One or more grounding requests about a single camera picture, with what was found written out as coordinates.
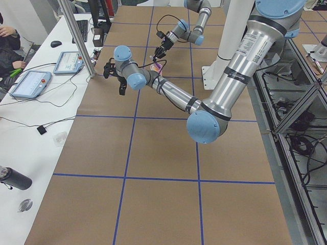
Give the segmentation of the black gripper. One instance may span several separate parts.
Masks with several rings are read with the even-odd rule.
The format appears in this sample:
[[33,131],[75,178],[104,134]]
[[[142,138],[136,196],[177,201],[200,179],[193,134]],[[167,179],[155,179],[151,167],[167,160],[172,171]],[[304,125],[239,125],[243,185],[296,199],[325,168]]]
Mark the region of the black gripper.
[[166,56],[166,51],[169,50],[174,45],[174,38],[170,36],[165,36],[161,42],[161,46],[155,49],[152,60],[162,59]]
[[126,94],[126,88],[127,88],[127,80],[123,76],[123,74],[115,69],[114,72],[115,76],[117,77],[118,81],[120,82],[119,87],[119,95],[125,95]]

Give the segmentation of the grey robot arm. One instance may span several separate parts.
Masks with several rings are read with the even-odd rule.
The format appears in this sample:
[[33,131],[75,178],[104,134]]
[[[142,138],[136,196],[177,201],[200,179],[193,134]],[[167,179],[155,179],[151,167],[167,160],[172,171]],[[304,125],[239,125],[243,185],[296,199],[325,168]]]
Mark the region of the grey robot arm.
[[114,74],[134,90],[149,86],[164,95],[189,114],[186,127],[192,139],[211,143],[227,129],[232,107],[272,45],[298,35],[304,6],[305,1],[228,1],[217,59],[202,73],[214,86],[204,100],[186,93],[159,72],[139,67],[125,45],[114,50]]
[[193,29],[190,29],[189,24],[183,20],[178,19],[177,25],[170,31],[164,33],[161,30],[156,30],[156,35],[162,39],[160,46],[155,49],[152,61],[161,59],[166,56],[166,52],[181,39],[185,42],[201,45],[204,41],[203,32],[208,19],[212,14],[212,7],[208,0],[192,1],[187,0],[183,2],[184,7],[198,13],[198,19]]

